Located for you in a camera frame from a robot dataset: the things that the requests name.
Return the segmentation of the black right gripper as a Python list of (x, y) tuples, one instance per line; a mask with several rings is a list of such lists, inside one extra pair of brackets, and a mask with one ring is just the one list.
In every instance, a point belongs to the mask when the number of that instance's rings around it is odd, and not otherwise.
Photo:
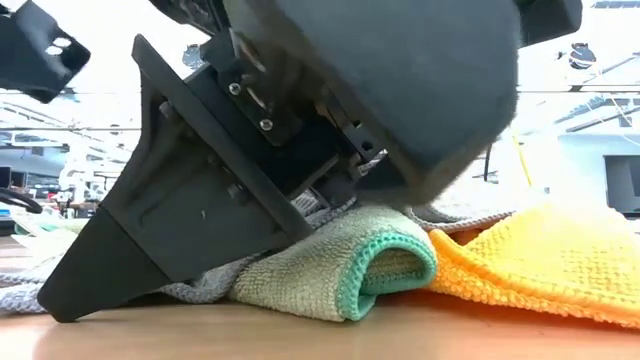
[(150, 3), (207, 41), (181, 78), (135, 37), (139, 143), (38, 293), (61, 323), (307, 236), (290, 202), (346, 204), (380, 144), (360, 193), (429, 202), (514, 116), (513, 0)]

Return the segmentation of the sage towel with teal edge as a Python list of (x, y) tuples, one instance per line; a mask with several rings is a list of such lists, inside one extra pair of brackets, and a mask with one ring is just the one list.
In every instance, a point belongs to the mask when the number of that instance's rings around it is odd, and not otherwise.
[(230, 299), (325, 321), (359, 321), (379, 296), (415, 290), (438, 267), (426, 231), (384, 206), (349, 210), (239, 273)]

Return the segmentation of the grey microfiber towel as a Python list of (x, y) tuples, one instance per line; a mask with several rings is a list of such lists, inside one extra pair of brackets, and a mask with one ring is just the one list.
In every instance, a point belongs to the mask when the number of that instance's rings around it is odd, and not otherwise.
[[(323, 209), (316, 200), (308, 195), (296, 199), (294, 205), (306, 216), (314, 232), (349, 210), (367, 206), (382, 206), (362, 205), (355, 200), (350, 200), (340, 208)], [(515, 209), (515, 205), (501, 198), (496, 185), (481, 184), (476, 189), (449, 189), (426, 205), (394, 210), (404, 214), (422, 229), (441, 229), (452, 232), (492, 224), (511, 215)], [(205, 271), (192, 279), (165, 285), (161, 287), (160, 291), (185, 303), (214, 303), (220, 299), (229, 298), (229, 291), (245, 267), (254, 261), (283, 250), (252, 254)]]

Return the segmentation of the orange microfiber towel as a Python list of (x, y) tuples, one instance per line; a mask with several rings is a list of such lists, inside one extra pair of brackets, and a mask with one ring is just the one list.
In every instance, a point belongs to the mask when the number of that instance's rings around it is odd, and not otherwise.
[(546, 203), (483, 230), (428, 235), (431, 292), (640, 329), (640, 234), (611, 208)]

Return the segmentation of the dark grey monitor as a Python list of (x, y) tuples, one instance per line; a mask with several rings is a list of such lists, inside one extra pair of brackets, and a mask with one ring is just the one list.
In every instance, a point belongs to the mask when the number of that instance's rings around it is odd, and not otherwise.
[(640, 155), (605, 156), (607, 204), (631, 218), (640, 217)]

